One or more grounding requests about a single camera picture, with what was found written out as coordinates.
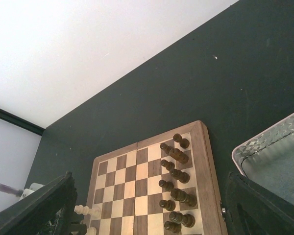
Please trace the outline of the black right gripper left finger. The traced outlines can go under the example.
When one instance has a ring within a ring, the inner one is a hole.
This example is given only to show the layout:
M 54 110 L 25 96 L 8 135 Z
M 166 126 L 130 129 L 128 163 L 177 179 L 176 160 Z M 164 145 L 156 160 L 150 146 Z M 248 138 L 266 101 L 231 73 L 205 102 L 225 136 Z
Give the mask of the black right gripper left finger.
M 54 224 L 53 235 L 67 235 L 77 192 L 71 172 L 54 179 L 0 212 L 0 235 L 36 235 Z

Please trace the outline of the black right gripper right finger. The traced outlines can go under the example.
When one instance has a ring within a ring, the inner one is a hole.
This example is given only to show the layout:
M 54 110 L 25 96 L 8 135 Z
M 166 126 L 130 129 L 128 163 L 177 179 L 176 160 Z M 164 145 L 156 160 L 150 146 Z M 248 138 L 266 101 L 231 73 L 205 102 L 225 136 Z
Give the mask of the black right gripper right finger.
M 236 235 L 294 235 L 294 205 L 234 172 L 227 179 L 224 220 Z

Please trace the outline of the white chess queen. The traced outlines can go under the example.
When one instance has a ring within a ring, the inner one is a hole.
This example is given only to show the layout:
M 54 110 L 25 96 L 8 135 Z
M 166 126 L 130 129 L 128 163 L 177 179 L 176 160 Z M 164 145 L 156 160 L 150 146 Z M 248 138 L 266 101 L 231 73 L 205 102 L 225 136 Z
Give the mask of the white chess queen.
M 82 235 L 97 235 L 97 229 L 95 227 L 87 227 L 83 220 L 80 222 L 80 224 L 82 225 Z

